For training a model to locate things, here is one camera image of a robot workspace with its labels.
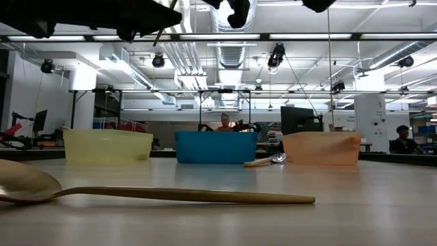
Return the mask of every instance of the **white pillar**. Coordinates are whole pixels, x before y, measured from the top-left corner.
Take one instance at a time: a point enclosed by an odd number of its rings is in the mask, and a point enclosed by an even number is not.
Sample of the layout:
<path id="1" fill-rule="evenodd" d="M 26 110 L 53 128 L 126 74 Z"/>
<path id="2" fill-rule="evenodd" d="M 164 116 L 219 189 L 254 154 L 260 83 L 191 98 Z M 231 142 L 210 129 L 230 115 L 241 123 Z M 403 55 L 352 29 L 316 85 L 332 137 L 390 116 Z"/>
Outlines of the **white pillar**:
<path id="1" fill-rule="evenodd" d="M 96 70 L 85 64 L 77 66 L 77 69 L 70 72 L 71 90 L 92 90 L 96 88 Z M 92 129 L 94 116 L 94 93 L 77 93 L 76 108 L 74 110 L 74 129 Z"/>
<path id="2" fill-rule="evenodd" d="M 355 96 L 355 117 L 356 131 L 373 144 L 371 151 L 389 153 L 384 94 Z"/>

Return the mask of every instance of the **orange shirt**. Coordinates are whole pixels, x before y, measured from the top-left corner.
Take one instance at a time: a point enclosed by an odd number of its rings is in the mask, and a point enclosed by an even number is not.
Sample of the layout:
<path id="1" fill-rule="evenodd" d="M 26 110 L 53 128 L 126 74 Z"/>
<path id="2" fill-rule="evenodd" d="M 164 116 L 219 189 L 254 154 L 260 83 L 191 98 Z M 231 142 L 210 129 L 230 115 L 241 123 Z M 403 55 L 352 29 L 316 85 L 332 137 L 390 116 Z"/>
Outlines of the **orange shirt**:
<path id="1" fill-rule="evenodd" d="M 234 131 L 234 129 L 232 127 L 229 127 L 229 126 L 227 126 L 227 127 L 219 126 L 217 128 L 217 131 Z"/>

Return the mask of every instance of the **black shirt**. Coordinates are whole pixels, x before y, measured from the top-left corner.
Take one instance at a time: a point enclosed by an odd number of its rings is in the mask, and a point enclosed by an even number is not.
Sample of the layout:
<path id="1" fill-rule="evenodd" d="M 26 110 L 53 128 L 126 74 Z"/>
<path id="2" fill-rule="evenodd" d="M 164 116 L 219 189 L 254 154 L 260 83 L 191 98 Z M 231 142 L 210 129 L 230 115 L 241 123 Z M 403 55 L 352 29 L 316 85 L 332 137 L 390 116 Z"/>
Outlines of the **black shirt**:
<path id="1" fill-rule="evenodd" d="M 416 152 L 417 146 L 418 144 L 412 139 L 407 139 L 406 143 L 396 139 L 390 143 L 390 152 L 394 151 L 396 154 L 412 154 Z"/>

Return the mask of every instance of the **yellow bowl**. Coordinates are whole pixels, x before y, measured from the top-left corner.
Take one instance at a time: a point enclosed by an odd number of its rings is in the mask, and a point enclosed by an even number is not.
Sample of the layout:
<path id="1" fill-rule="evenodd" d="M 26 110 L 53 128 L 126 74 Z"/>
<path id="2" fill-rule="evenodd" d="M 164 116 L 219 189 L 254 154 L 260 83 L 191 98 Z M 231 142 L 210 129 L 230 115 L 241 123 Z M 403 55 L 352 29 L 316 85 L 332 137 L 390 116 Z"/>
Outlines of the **yellow bowl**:
<path id="1" fill-rule="evenodd" d="M 109 129 L 65 130 L 69 162 L 101 163 L 149 159 L 153 134 Z"/>

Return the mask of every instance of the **woman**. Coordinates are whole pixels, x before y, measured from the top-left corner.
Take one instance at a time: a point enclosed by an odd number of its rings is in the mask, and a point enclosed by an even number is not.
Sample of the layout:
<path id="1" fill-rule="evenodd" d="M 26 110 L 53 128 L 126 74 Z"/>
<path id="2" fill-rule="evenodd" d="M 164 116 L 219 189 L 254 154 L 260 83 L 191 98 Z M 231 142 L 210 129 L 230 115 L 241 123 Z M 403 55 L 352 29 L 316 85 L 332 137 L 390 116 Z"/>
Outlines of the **woman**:
<path id="1" fill-rule="evenodd" d="M 234 131 L 234 129 L 229 126 L 229 116 L 226 113 L 221 114 L 221 126 L 215 129 L 215 131 Z"/>

